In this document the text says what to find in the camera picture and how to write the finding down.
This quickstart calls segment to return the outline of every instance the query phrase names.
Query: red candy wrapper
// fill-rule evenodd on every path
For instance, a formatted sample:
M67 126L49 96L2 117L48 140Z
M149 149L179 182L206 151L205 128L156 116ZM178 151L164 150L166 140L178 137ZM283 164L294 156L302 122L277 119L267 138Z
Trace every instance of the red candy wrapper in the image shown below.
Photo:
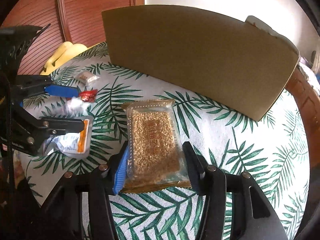
M79 93L79 97L84 102L93 103L96 100L97 93L98 93L97 89L83 91Z

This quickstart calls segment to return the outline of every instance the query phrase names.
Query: brown cardboard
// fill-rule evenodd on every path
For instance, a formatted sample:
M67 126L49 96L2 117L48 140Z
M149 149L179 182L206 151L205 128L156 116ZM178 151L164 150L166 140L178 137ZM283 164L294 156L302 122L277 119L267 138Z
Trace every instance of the brown cardboard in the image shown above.
M102 12L111 62L198 92L258 121L299 55L249 23L193 7Z

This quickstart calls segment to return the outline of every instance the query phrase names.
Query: tablecloth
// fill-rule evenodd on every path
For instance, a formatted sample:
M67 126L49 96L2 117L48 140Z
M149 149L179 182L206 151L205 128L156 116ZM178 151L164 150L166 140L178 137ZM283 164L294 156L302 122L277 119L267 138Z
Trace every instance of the tablecloth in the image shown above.
M225 172L250 172L275 208L289 239L294 238L308 195L309 157L303 123L290 93L284 90L263 119L256 122L210 98L111 64L106 43L73 58L51 78L57 84L83 91L87 88L75 79L82 70L100 77L94 84L98 89L96 102L88 109L94 117L89 157L76 160L59 152L47 157L20 155L40 204L64 172L90 172L119 152L127 139L121 104L174 99L181 141L190 141L197 154ZM65 102L65 98L46 94L26 99L24 107L38 118L52 116ZM119 194L110 200L119 238L134 240L194 239L204 204L204 197L198 197L193 190L174 187L153 193ZM228 194L224 238L230 234L231 210ZM88 238L90 228L86 225L85 229Z

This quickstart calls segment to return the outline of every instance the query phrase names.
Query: silver rivet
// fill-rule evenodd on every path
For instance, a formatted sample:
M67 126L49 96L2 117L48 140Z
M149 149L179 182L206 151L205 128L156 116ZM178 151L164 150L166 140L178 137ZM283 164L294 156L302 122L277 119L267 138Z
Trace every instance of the silver rivet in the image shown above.
M73 173L71 171L67 171L63 176L68 179L68 178L71 178L72 175Z
M215 171L216 169L217 169L217 167L214 166L214 165L208 165L208 166L207 166L207 170L208 170L208 171Z
M108 168L108 165L106 165L106 164L101 164L99 166L99 170L101 170L101 171L105 171L107 168Z
M242 176L244 176L246 179L251 177L250 173L247 171L242 172Z
M34 143L35 143L35 139L34 139L33 137L28 137L28 138L27 138L27 142L28 142L29 144L34 144Z

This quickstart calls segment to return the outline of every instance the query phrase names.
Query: blue gripper pad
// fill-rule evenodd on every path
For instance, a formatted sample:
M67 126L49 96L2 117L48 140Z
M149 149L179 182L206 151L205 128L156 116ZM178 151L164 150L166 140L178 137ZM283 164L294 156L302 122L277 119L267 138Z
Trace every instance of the blue gripper pad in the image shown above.
M79 96L79 91L77 88L67 87L67 86L50 85L45 87L44 91L46 91L51 96L57 96L57 97L65 97L65 98L76 97L77 98Z
M126 147L122 158L119 162L118 169L115 174L115 183L113 185L113 193L117 195L124 186L125 175L127 171L127 158L129 155L129 146Z

